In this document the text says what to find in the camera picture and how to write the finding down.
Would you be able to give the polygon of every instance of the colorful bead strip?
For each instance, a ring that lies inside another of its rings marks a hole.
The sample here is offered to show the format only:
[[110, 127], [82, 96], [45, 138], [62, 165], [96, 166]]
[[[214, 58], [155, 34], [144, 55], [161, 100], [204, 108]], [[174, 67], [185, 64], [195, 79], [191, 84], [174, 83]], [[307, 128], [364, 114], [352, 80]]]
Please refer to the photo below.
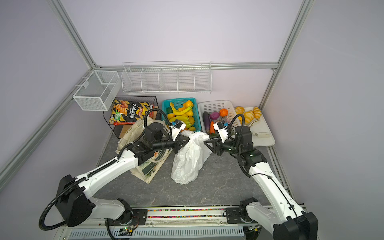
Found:
[[147, 218], [186, 218], [186, 217], [224, 217], [224, 215], [192, 215], [192, 216], [148, 216]]
[[149, 212], [172, 212], [172, 211], [213, 211], [225, 209], [148, 209]]

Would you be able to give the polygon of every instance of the banana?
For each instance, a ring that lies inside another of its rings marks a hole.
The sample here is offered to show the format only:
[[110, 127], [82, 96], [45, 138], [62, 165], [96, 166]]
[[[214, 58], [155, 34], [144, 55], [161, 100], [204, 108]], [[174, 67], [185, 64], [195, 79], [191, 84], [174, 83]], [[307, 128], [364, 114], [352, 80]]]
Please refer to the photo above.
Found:
[[189, 107], [185, 108], [184, 110], [179, 111], [179, 110], [175, 109], [175, 105], [173, 103], [170, 103], [169, 105], [172, 108], [173, 114], [175, 114], [176, 116], [181, 116], [192, 109], [192, 106], [189, 106]]
[[169, 121], [174, 122], [176, 119], [185, 122], [185, 124], [187, 124], [187, 122], [189, 122], [188, 117], [184, 117], [184, 116], [176, 116], [176, 117], [171, 118]]

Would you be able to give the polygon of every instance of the wall-mounted wire shelf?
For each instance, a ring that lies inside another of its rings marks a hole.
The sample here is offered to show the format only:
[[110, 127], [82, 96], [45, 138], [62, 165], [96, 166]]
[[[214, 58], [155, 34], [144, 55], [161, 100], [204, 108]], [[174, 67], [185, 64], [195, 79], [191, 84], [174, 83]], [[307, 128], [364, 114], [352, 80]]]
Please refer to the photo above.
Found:
[[123, 63], [122, 90], [127, 94], [210, 93], [209, 61]]
[[94, 70], [74, 93], [73, 99], [82, 110], [108, 111], [120, 88], [117, 71]]

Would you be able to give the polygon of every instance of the black cable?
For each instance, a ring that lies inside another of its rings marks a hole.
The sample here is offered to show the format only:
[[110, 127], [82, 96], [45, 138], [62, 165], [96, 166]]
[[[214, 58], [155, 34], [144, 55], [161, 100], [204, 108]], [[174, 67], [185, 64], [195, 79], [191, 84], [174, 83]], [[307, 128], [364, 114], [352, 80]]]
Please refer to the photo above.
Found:
[[[161, 110], [161, 109], [158, 109], [158, 108], [152, 108], [152, 109], [149, 110], [149, 111], [146, 113], [146, 115], [144, 116], [144, 130], [142, 131], [142, 133], [140, 134], [140, 136], [137, 137], [133, 142], [128, 143], [127, 145], [125, 145], [124, 147], [122, 147], [122, 148], [120, 149], [120, 152], [119, 152], [119, 154], [118, 154], [118, 159], [120, 159], [122, 153], [124, 152], [124, 150], [125, 150], [127, 147], [129, 147], [130, 145], [134, 144], [135, 142], [137, 142], [138, 140], [140, 140], [140, 139], [144, 136], [145, 128], [147, 127], [147, 116], [149, 115], [150, 112], [154, 112], [154, 111], [159, 111], [161, 114], [163, 114], [163, 115], [164, 115], [164, 118], [166, 119], [166, 123], [170, 126], [170, 122], [169, 122], [169, 120], [168, 120], [168, 118], [167, 118], [166, 113], [165, 113], [163, 110]], [[169, 138], [168, 138], [168, 140], [170, 140], [171, 137], [172, 137], [172, 128], [170, 127], [170, 128], [169, 128]]]
[[242, 122], [244, 122], [245, 124], [245, 119], [244, 119], [244, 115], [239, 113], [237, 114], [233, 119], [232, 121], [228, 124], [228, 128], [227, 128], [227, 133], [228, 133], [228, 137], [232, 140], [235, 140], [232, 136], [231, 136], [231, 127], [232, 127], [232, 124], [235, 122], [235, 120], [238, 118], [238, 117], [242, 117]]
[[[114, 164], [115, 162], [117, 162], [116, 159], [113, 159], [111, 162], [97, 168], [96, 170], [90, 172], [89, 174], [87, 174], [87, 177], [92, 177], [93, 175], [95, 175], [96, 173], [106, 169], [107, 167], [109, 167], [110, 165]], [[47, 207], [44, 209], [43, 213], [40, 215], [40, 218], [39, 218], [39, 228], [41, 230], [44, 230], [44, 231], [48, 231], [48, 230], [52, 230], [52, 229], [55, 229], [55, 228], [58, 228], [58, 227], [61, 227], [63, 226], [66, 222], [65, 221], [62, 221], [58, 224], [55, 224], [55, 225], [52, 225], [52, 226], [46, 226], [45, 225], [45, 218], [49, 212], [49, 210], [53, 207], [53, 205], [55, 205], [58, 200], [65, 194], [69, 193], [70, 191], [72, 191], [80, 182], [82, 181], [85, 181], [87, 178], [86, 177], [82, 177], [80, 178], [79, 180], [75, 181], [74, 183], [72, 183], [71, 185], [69, 185], [68, 187], [66, 187], [65, 189], [63, 189], [56, 197], [54, 197], [54, 199], [52, 199], [52, 201], [47, 205]]]
[[239, 132], [239, 134], [238, 134], [238, 136], [237, 136], [237, 142], [236, 142], [236, 145], [235, 145], [237, 151], [238, 151], [238, 147], [239, 147], [239, 145], [240, 145], [240, 139], [241, 139], [241, 136], [243, 135], [243, 129], [244, 129], [244, 125], [245, 125], [245, 117], [244, 117], [243, 114], [240, 114], [240, 115], [241, 115], [242, 122], [241, 122], [240, 132]]
[[249, 177], [253, 177], [255, 175], [264, 175], [264, 176], [267, 176], [269, 179], [272, 180], [272, 182], [276, 185], [277, 189], [279, 189], [279, 191], [281, 192], [281, 194], [283, 195], [283, 197], [285, 198], [285, 200], [287, 201], [287, 203], [290, 205], [290, 207], [292, 206], [292, 210], [293, 212], [295, 213], [296, 215], [296, 222], [297, 222], [297, 214], [296, 214], [296, 211], [294, 209], [294, 206], [288, 201], [288, 198], [284, 195], [283, 191], [280, 189], [279, 185], [277, 185], [277, 183], [272, 179], [271, 176], [267, 175], [267, 174], [264, 174], [264, 173], [255, 173], [255, 174], [252, 174], [250, 175]]
[[117, 240], [117, 239], [113, 236], [111, 230], [109, 229], [108, 219], [107, 219], [107, 218], [105, 219], [105, 225], [107, 226], [107, 233], [108, 233], [109, 237], [110, 237], [112, 240]]
[[117, 162], [117, 160], [116, 160], [116, 159], [113, 159], [111, 162], [109, 162], [109, 163], [107, 163], [107, 164], [105, 164], [105, 165], [103, 165], [103, 166], [97, 168], [95, 171], [90, 172], [90, 173], [87, 175], [87, 177], [92, 177], [92, 176], [95, 175], [96, 173], [100, 172], [101, 170], [106, 169], [107, 167], [109, 167], [110, 165], [114, 164], [115, 162]]
[[85, 177], [80, 178], [76, 182], [72, 183], [71, 185], [69, 185], [68, 187], [63, 189], [54, 199], [52, 199], [52, 201], [47, 205], [47, 207], [44, 209], [43, 213], [41, 214], [41, 216], [39, 218], [39, 228], [41, 230], [44, 230], [44, 231], [52, 230], [52, 229], [61, 227], [61, 226], [63, 226], [66, 223], [65, 221], [62, 221], [62, 222], [60, 222], [58, 224], [55, 224], [55, 225], [52, 225], [52, 226], [47, 226], [47, 225], [45, 225], [44, 222], [45, 222], [45, 217], [47, 216], [49, 210], [53, 207], [53, 205], [55, 203], [57, 203], [59, 198], [62, 197], [64, 194], [67, 194], [68, 192], [72, 191], [73, 188], [75, 188], [80, 182], [82, 182], [84, 180], [86, 180]]

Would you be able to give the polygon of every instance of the bag of chips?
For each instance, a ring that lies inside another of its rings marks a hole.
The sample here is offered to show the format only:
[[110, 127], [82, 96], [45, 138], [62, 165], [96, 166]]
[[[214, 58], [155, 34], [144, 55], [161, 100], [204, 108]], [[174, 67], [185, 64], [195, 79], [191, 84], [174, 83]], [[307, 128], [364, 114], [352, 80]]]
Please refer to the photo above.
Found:
[[110, 124], [134, 124], [142, 119], [147, 111], [152, 108], [150, 103], [139, 103], [132, 101], [117, 100], [113, 101], [112, 114], [109, 119]]

